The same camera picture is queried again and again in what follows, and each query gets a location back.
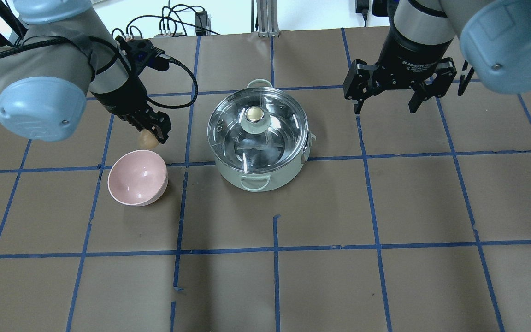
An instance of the metal bracket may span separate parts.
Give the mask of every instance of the metal bracket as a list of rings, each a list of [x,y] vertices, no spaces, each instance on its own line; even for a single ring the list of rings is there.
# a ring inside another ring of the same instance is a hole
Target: metal bracket
[[[278,0],[257,0],[258,36],[279,36]]]

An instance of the grid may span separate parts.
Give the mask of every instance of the grid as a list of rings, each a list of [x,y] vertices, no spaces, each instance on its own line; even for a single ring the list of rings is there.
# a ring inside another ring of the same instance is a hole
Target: grid
[[[345,55],[347,60],[347,65],[349,66],[351,62],[351,56],[348,48],[348,41],[346,38],[345,30],[342,28],[342,37],[343,44],[345,47]],[[196,49],[195,49],[195,61],[194,61],[194,74],[198,74],[198,58],[200,54],[202,37],[199,36],[196,38]],[[275,39],[270,39],[270,60],[271,60],[271,82],[275,84],[275,73],[274,73],[274,44]],[[290,87],[290,88],[280,88],[281,90],[314,90],[314,89],[337,89],[341,88],[338,85],[328,85],[328,86],[300,86],[300,87]],[[200,95],[210,95],[210,94],[222,94],[222,93],[232,93],[233,90],[219,90],[219,91],[204,91],[199,92]],[[191,92],[185,93],[156,93],[150,96],[191,96],[194,93]],[[527,105],[525,104],[523,97],[518,95],[518,99],[523,107],[525,116],[529,121],[531,126],[531,114]],[[101,180],[104,172],[109,170],[112,165],[106,164],[106,157],[108,152],[108,147],[110,143],[110,135],[112,133],[112,124],[114,122],[114,116],[110,117],[105,147],[103,150],[103,155],[101,156],[100,163],[96,166],[80,166],[80,167],[57,167],[57,168],[25,168],[25,162],[28,157],[28,152],[32,141],[28,141],[25,148],[21,164],[17,169],[9,170],[0,170],[0,173],[13,173],[17,174],[15,178],[15,183],[11,193],[9,194],[9,200],[7,202],[6,211],[2,218],[0,224],[0,237],[6,226],[6,219],[9,213],[10,206],[13,202],[13,197],[17,189],[19,180],[23,173],[29,172],[76,172],[76,171],[85,171],[85,170],[99,170],[99,177],[97,180],[97,186],[95,188],[95,194],[93,202],[91,204],[91,212],[89,218],[89,224],[87,226],[87,231],[85,238],[83,240],[83,248],[81,252],[51,252],[47,254],[0,254],[0,259],[19,259],[19,258],[80,258],[78,271],[76,275],[76,281],[74,284],[74,290],[72,293],[72,300],[70,311],[68,313],[66,331],[71,330],[73,313],[75,310],[76,300],[79,294],[80,281],[82,279],[83,266],[87,258],[89,257],[105,257],[105,256],[152,256],[152,255],[173,255],[175,257],[175,266],[174,266],[174,276],[173,276],[173,287],[176,291],[181,291],[183,288],[179,286],[179,271],[182,255],[215,255],[215,254],[238,254],[238,253],[249,253],[249,252],[273,252],[274,254],[274,298],[275,298],[275,318],[276,318],[276,331],[279,332],[281,329],[280,324],[280,273],[279,273],[279,264],[278,264],[278,254],[280,252],[286,251],[313,251],[313,250],[375,250],[377,253],[378,259],[378,269],[379,269],[379,279],[382,290],[382,301],[384,306],[386,326],[388,331],[392,331],[392,321],[390,317],[390,305],[389,305],[389,296],[387,293],[387,286],[385,281],[384,273],[384,264],[382,259],[382,250],[383,249],[404,249],[404,248],[443,248],[443,247],[476,247],[478,250],[478,255],[480,257],[481,265],[483,267],[483,273],[487,287],[489,289],[489,296],[491,298],[491,303],[493,305],[493,311],[497,319],[497,324],[499,325],[499,330],[501,332],[505,331],[504,321],[502,320],[501,314],[499,312],[499,305],[497,303],[497,298],[493,285],[491,283],[491,278],[489,274],[489,267],[485,260],[483,247],[485,246],[508,246],[508,245],[518,245],[518,244],[531,244],[531,240],[487,240],[483,241],[480,239],[478,230],[475,228],[474,224],[474,214],[472,212],[472,206],[470,204],[470,199],[468,197],[468,192],[466,191],[466,185],[464,182],[463,174],[460,170],[460,164],[458,156],[468,156],[468,155],[490,155],[490,154],[531,154],[531,149],[526,151],[516,151],[516,150],[505,150],[505,151],[456,151],[454,148],[453,140],[449,132],[448,124],[444,115],[444,110],[441,105],[440,99],[436,99],[437,107],[440,111],[441,120],[444,126],[445,134],[448,139],[449,152],[439,152],[439,153],[414,153],[414,154],[376,154],[369,155],[366,153],[365,142],[363,139],[362,133],[362,124],[360,122],[360,116],[355,117],[355,121],[358,128],[358,137],[360,139],[360,149],[361,155],[346,155],[346,156],[333,156],[333,157],[311,157],[309,162],[318,162],[325,160],[362,160],[363,169],[365,174],[365,183],[366,191],[368,196],[368,203],[370,206],[371,217],[372,217],[372,227],[373,227],[373,237],[374,243],[371,244],[354,244],[354,245],[331,245],[331,246],[279,246],[278,245],[278,218],[280,215],[272,216],[272,246],[266,247],[257,247],[257,248],[231,248],[231,249],[192,249],[192,250],[183,250],[182,249],[182,239],[183,239],[183,226],[185,222],[185,205],[186,205],[186,193],[188,187],[188,170],[190,167],[194,166],[212,166],[214,162],[190,162],[189,152],[190,152],[190,141],[191,141],[191,131],[192,131],[192,120],[194,118],[194,105],[190,107],[189,118],[188,118],[188,128],[187,128],[187,137],[186,137],[186,149],[185,149],[185,161],[179,163],[168,164],[169,167],[185,167],[184,179],[183,179],[183,191],[182,191],[182,202],[180,208],[180,217],[179,217],[179,229],[177,233],[177,248],[175,250],[151,250],[151,251],[130,251],[130,252],[88,252],[87,246],[89,243],[89,237],[91,233],[91,221],[94,218],[95,208],[99,196],[100,186],[102,185]],[[470,227],[474,234],[474,241],[467,242],[436,242],[436,243],[382,243],[381,235],[378,231],[377,225],[377,216],[375,210],[375,201],[373,195],[373,184],[371,183],[370,168],[368,165],[369,160],[377,158],[394,158],[394,157],[405,157],[405,158],[416,158],[416,157],[451,157],[455,164],[455,169],[460,183],[460,190],[463,193],[464,202],[466,204],[466,209],[468,212],[468,217],[470,219]],[[177,309],[177,302],[171,302],[171,312],[170,312],[170,324],[171,331],[174,329],[175,325],[175,311]]]

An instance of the pink bowl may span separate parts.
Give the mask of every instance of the pink bowl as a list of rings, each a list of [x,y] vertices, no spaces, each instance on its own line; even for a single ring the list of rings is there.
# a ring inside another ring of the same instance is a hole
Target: pink bowl
[[[168,179],[167,166],[160,155],[137,150],[116,161],[108,176],[108,190],[124,205],[144,206],[161,197]]]

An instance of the robotic arm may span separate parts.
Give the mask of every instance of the robotic arm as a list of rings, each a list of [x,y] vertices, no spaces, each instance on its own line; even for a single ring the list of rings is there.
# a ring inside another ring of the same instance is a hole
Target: robotic arm
[[[372,8],[390,18],[390,30],[377,63],[356,59],[343,82],[356,114],[367,98],[386,90],[413,89],[411,113],[444,96],[456,68],[442,57],[455,35],[473,66],[459,95],[474,71],[495,92],[531,90],[531,0],[374,0]]]
[[[30,139],[66,139],[77,127],[89,90],[110,113],[165,143],[169,116],[147,104],[138,75],[146,66],[165,71],[174,63],[195,83],[189,69],[149,40],[118,37],[118,49],[90,0],[16,0],[15,7],[30,26],[22,46],[0,53],[3,126]]]

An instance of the black ring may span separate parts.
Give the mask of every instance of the black ring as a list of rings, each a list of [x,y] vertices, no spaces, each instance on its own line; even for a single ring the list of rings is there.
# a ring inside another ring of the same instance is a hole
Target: black ring
[[[435,17],[447,17],[446,13],[423,6],[422,4],[417,2],[417,0],[409,0],[409,3],[411,4],[411,6],[415,7],[415,9],[419,10],[420,12],[426,13],[427,15]]]

